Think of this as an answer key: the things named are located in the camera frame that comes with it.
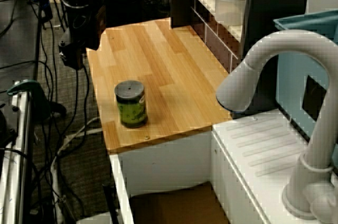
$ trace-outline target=can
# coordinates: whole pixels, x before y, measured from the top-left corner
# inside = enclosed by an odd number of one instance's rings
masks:
[[[136,80],[127,80],[115,87],[120,122],[128,128],[137,128],[148,121],[144,86]]]

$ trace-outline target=wooden countertop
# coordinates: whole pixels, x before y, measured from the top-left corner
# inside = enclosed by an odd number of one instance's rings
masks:
[[[211,130],[231,116],[215,91],[228,75],[191,27],[170,19],[106,29],[97,51],[88,49],[107,150],[120,153]],[[121,125],[114,88],[125,80],[145,87],[148,122]]]

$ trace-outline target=faucet handle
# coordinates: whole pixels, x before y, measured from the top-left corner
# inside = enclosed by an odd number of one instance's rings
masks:
[[[331,200],[328,200],[328,204],[332,211],[332,223],[338,224],[338,186],[335,187],[333,194],[334,197]]]

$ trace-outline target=gray carpet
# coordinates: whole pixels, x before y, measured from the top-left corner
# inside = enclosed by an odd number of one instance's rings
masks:
[[[54,10],[54,19],[52,20],[53,25],[60,24],[57,19],[57,14]],[[52,53],[52,31],[48,24],[45,24],[46,30],[42,30],[43,36],[43,45],[47,52],[47,64],[54,73],[53,67],[53,53]],[[58,102],[65,106],[67,109],[67,115],[65,118],[58,117],[56,119],[57,126],[60,131],[63,131],[67,124],[70,122],[75,108],[75,96],[76,96],[76,71],[74,69],[65,67],[63,62],[59,57],[58,45],[63,30],[62,28],[53,28],[55,34],[55,61],[56,69],[58,75]],[[45,61],[45,55],[41,49],[40,60]],[[84,58],[84,63],[86,65],[87,71],[90,71],[88,67],[88,60]],[[46,95],[48,94],[48,85],[46,84],[44,66],[39,65],[39,75],[38,81],[45,90]],[[79,71],[79,96],[78,96],[78,108],[75,119],[71,126],[69,127],[66,135],[75,133],[78,131],[85,123],[84,119],[84,99],[87,90],[87,81],[86,76],[83,70]],[[95,100],[95,94],[93,93],[93,85],[90,77],[90,90],[89,97],[87,100],[87,117],[88,120],[99,116],[97,103]],[[48,123],[46,120],[45,130],[48,133]],[[92,124],[88,129],[100,127],[100,122]],[[45,164],[45,143],[42,132],[42,126],[36,125],[35,132],[38,138],[41,140],[38,145],[34,146],[33,161],[38,169],[44,166]],[[50,146],[52,153],[54,155],[55,147],[59,136],[55,126],[52,126],[51,129],[51,140]],[[75,147],[82,138],[76,139],[71,144],[71,147]],[[104,142],[103,135],[90,135],[87,136],[85,144],[79,150],[70,154],[69,156],[61,160],[61,171],[65,177],[65,180],[69,187],[74,191],[74,193],[81,199],[84,207],[85,216],[93,216],[101,212],[107,212],[108,207],[106,204],[105,196],[102,190],[102,183],[106,181],[113,181],[110,176],[110,161],[109,156],[106,153],[106,146]],[[75,197],[70,193],[69,190],[64,186],[61,179],[59,179],[60,190],[62,194],[66,195],[68,202],[70,203],[71,209],[77,220],[83,219],[82,211],[79,202]],[[50,196],[50,187],[47,184],[46,180],[43,179],[42,182],[42,196]],[[32,194],[32,203],[37,201],[37,190]]]

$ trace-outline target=white faucet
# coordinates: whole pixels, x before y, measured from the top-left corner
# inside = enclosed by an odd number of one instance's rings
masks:
[[[284,188],[283,203],[299,218],[338,224],[338,188],[330,182],[332,154],[338,138],[338,46],[310,31],[284,30],[270,34],[252,46],[244,60],[224,79],[216,97],[231,112],[246,110],[264,65],[272,57],[290,51],[318,61],[326,69],[329,86],[308,148],[300,155]]]

